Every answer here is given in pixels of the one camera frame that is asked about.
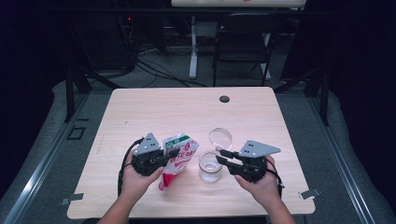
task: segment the wooden tabletop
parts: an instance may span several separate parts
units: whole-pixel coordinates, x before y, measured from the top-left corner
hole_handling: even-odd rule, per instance
[[[219,98],[226,95],[229,103]],[[282,199],[292,214],[310,214],[312,200],[299,198],[308,190],[274,92],[270,88],[162,88],[113,91],[92,144],[75,193],[83,199],[70,203],[70,218],[101,217],[117,198],[120,164],[128,147],[153,133],[164,138],[184,133],[198,142],[186,169],[165,191],[154,182],[135,205],[130,217],[232,217],[266,215],[249,193],[239,187],[228,169],[206,183],[199,177],[198,158],[214,147],[208,135],[224,128],[233,136],[232,151],[247,140],[279,147],[273,154],[285,188]]]
[[[303,7],[305,0],[172,0],[173,7]]]

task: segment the hand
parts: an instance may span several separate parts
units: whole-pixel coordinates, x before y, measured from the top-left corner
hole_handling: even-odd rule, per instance
[[[130,164],[132,162],[132,156],[135,150],[132,150],[125,164]],[[134,170],[132,165],[127,165],[124,168],[124,173],[122,177],[122,189],[120,197],[126,197],[132,202],[137,202],[147,191],[149,185],[152,184],[158,177],[160,177],[163,172],[163,167],[158,168],[150,176],[143,176]]]
[[[272,158],[271,156],[265,156],[265,159],[275,165],[274,158]],[[267,162],[267,169],[275,171],[275,168],[270,162]],[[250,192],[253,198],[265,209],[274,202],[280,201],[276,177],[270,173],[266,173],[261,180],[254,184],[246,181],[240,175],[236,175],[235,179],[242,187],[242,189]]]

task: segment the red and white package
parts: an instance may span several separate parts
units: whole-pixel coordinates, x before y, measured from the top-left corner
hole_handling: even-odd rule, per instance
[[[187,135],[180,133],[163,140],[164,154],[180,149],[178,155],[168,161],[163,169],[163,178],[158,188],[164,190],[180,174],[191,160],[199,144]]]

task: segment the black chair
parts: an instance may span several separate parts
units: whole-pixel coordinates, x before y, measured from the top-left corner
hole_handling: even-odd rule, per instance
[[[215,55],[212,68],[213,86],[216,86],[218,62],[266,63],[262,86],[268,72],[275,36],[282,30],[282,22],[274,15],[234,13],[223,17],[216,28]],[[266,44],[264,37],[269,35]]]

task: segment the person's left hand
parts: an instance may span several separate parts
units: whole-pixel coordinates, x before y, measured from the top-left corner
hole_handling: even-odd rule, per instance
[[[130,164],[132,162],[133,155],[134,150],[129,153],[125,164]],[[149,188],[149,185],[158,179],[162,172],[163,167],[160,167],[150,176],[143,176],[134,170],[132,164],[127,165],[124,168],[122,177],[122,189],[120,197],[125,197],[128,200],[132,200],[132,202],[137,202],[145,194]]]

